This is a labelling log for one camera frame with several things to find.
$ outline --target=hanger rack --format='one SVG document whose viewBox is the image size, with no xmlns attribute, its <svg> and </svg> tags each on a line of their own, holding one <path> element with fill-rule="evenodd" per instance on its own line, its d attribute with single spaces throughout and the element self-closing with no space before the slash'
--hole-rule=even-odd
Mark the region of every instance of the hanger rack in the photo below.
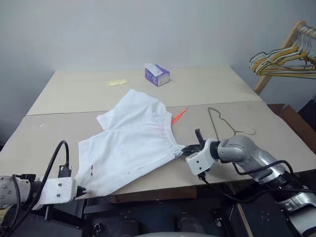
<svg viewBox="0 0 316 237">
<path fill-rule="evenodd" d="M 298 33 L 305 34 L 306 36 L 309 36 L 316 40 L 316 29 L 307 26 L 305 21 L 297 21 L 294 24 L 289 35 L 286 37 L 285 41 L 281 45 L 281 49 L 291 47 L 295 39 L 297 38 Z M 271 80 L 271 78 L 272 76 L 270 75 L 261 76 L 260 80 L 254 88 L 254 91 L 259 95 L 266 87 L 268 82 Z"/>
</svg>

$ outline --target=tissue box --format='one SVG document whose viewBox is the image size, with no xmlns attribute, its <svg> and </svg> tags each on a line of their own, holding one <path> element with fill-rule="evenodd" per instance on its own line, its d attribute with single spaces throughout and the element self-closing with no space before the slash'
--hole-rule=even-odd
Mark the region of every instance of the tissue box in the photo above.
<svg viewBox="0 0 316 237">
<path fill-rule="evenodd" d="M 157 64 L 146 64 L 145 78 L 155 86 L 161 86 L 170 81 L 170 72 L 159 67 Z"/>
</svg>

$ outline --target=orange tool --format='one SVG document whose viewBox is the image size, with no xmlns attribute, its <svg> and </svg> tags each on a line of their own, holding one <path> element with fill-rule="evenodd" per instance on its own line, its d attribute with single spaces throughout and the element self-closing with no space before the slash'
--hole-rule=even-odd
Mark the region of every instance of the orange tool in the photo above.
<svg viewBox="0 0 316 237">
<path fill-rule="evenodd" d="M 182 114 L 184 114 L 187 110 L 188 110 L 188 108 L 181 111 L 176 117 L 174 117 L 174 119 L 171 121 L 171 125 L 174 124 L 176 121 L 178 121 L 181 118 Z"/>
</svg>

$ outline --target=beige table surface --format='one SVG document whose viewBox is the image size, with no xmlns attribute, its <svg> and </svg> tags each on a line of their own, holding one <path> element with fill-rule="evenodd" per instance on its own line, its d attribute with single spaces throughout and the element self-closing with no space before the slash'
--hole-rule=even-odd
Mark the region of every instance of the beige table surface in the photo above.
<svg viewBox="0 0 316 237">
<path fill-rule="evenodd" d="M 106 111 L 133 88 L 161 100 L 167 107 L 261 101 L 230 67 L 169 69 L 170 82 L 156 87 L 144 70 L 73 73 L 56 72 L 28 115 Z M 107 87 L 106 82 L 126 79 L 128 84 Z"/>
<path fill-rule="evenodd" d="M 188 111 L 172 126 L 179 144 L 197 144 L 194 133 L 196 128 L 201 129 L 204 138 L 215 137 L 207 111 L 208 106 L 218 109 L 222 113 L 222 117 L 237 130 L 251 131 L 249 127 L 254 127 L 256 134 L 250 136 L 254 142 L 276 159 L 287 160 L 295 172 L 316 167 L 315 154 L 262 101 L 188 106 Z M 179 106 L 167 109 L 176 115 L 184 108 Z M 64 139 L 70 145 L 70 162 L 73 176 L 75 176 L 79 168 L 78 141 L 102 131 L 96 120 L 96 116 L 102 113 L 104 112 L 26 116 L 0 153 L 0 173 L 11 175 L 27 172 L 43 175 L 55 147 L 59 141 Z M 212 114 L 220 139 L 231 137 L 232 131 L 218 119 L 216 113 Z M 62 149 L 51 177 L 57 177 L 58 165 L 65 162 L 64 154 L 64 149 Z M 231 164 L 217 163 L 207 174 L 210 183 L 245 178 L 248 177 L 236 174 Z M 201 182 L 190 172 L 184 158 L 180 157 L 135 180 L 116 193 L 123 194 L 196 184 L 201 184 Z"/>
</svg>

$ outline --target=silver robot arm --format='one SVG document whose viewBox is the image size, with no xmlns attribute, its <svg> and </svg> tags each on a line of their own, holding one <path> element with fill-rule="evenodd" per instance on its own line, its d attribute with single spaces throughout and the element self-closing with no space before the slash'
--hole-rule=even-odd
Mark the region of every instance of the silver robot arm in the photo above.
<svg viewBox="0 0 316 237">
<path fill-rule="evenodd" d="M 203 149 L 186 158 L 191 171 L 195 175 L 208 171 L 220 160 L 222 163 L 232 162 L 238 174 L 249 174 L 263 189 L 308 189 L 293 174 L 291 166 L 284 160 L 276 160 L 271 154 L 257 147 L 247 136 L 237 135 L 230 139 L 204 141 L 200 133 L 200 145 Z M 286 171 L 281 164 L 290 169 Z M 271 192 L 281 211 L 287 216 L 296 234 L 310 236 L 316 233 L 316 195 L 307 192 Z"/>
</svg>

